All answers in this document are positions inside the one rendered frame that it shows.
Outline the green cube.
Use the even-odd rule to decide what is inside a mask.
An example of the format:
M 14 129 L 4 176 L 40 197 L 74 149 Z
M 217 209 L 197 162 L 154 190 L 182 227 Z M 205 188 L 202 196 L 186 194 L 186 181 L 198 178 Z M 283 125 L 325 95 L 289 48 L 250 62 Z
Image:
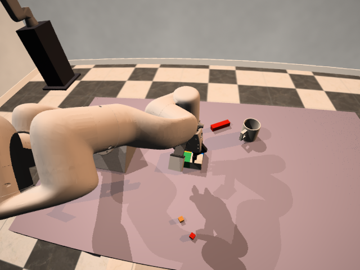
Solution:
M 184 159 L 184 168 L 190 168 L 190 159 L 191 159 L 191 152 L 184 152 L 183 156 L 185 156 Z

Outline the brown mug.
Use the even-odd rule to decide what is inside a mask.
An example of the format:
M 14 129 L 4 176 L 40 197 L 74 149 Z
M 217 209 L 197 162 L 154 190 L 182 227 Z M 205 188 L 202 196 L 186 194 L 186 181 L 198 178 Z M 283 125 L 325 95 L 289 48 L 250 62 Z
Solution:
M 257 138 L 260 128 L 261 124 L 258 120 L 253 118 L 248 118 L 244 120 L 239 140 L 244 140 L 246 142 L 254 142 Z

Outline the red rectangular block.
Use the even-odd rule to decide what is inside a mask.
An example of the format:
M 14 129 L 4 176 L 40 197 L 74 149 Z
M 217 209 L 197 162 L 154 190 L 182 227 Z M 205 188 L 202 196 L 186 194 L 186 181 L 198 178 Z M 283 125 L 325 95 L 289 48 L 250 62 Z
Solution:
M 225 127 L 229 127 L 230 126 L 230 121 L 229 120 L 225 120 L 225 121 L 222 121 L 222 122 L 219 122 L 219 123 L 215 123 L 215 124 L 212 124 L 210 126 L 210 129 L 212 131 L 217 131 L 219 129 L 222 129 L 222 128 L 225 128 Z

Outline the small red cube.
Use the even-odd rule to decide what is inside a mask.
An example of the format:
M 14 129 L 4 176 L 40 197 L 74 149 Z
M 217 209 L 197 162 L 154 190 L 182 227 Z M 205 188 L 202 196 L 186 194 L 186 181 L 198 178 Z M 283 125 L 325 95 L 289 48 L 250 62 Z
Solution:
M 195 238 L 195 236 L 196 236 L 196 235 L 195 235 L 194 233 L 192 233 L 192 232 L 191 232 L 191 234 L 190 234 L 189 238 L 194 239 L 194 238 Z

